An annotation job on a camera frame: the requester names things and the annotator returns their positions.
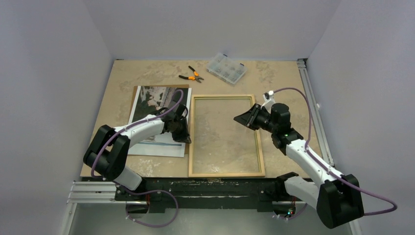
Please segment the glossy photo print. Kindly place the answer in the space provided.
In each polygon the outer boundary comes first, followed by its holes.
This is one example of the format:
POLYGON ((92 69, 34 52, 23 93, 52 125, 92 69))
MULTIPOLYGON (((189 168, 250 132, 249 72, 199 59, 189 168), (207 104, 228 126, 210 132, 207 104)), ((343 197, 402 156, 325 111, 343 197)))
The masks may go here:
POLYGON ((129 124, 130 155, 183 157, 191 143, 188 113, 191 89, 174 86, 139 86, 133 99, 129 124))

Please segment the green wooden picture frame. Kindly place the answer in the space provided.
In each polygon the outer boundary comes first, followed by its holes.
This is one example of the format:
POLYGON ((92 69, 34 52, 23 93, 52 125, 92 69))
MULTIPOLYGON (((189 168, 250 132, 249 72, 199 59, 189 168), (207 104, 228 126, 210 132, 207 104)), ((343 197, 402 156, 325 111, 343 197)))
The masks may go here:
POLYGON ((253 94, 194 94, 191 97, 189 177, 264 177, 259 131, 236 123, 251 108, 253 94))

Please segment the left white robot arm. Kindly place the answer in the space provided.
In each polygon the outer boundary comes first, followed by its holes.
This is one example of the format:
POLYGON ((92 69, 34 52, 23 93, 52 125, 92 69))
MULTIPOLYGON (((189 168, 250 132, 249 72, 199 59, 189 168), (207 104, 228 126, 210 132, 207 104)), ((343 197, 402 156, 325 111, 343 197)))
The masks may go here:
POLYGON ((176 103, 171 108, 162 108, 146 117, 124 126, 112 128, 102 125, 92 139, 83 162, 92 170, 91 176, 100 174, 125 188, 133 200, 146 194, 144 179, 126 165, 128 151, 135 144, 164 133, 171 133, 178 143, 191 143, 186 115, 188 108, 176 103))

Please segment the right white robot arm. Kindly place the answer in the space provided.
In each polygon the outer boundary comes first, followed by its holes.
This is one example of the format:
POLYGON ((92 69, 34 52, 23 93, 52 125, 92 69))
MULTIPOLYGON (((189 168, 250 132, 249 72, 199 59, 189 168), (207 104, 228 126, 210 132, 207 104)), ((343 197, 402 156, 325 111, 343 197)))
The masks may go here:
POLYGON ((306 146, 306 140, 291 126, 289 107, 282 103, 265 107, 254 104, 234 121, 251 130, 271 133, 274 146, 296 162, 311 178, 311 182, 293 176, 275 185, 276 196, 294 196, 314 208, 321 222, 336 228, 364 215, 359 182, 352 174, 344 175, 331 167, 306 146))

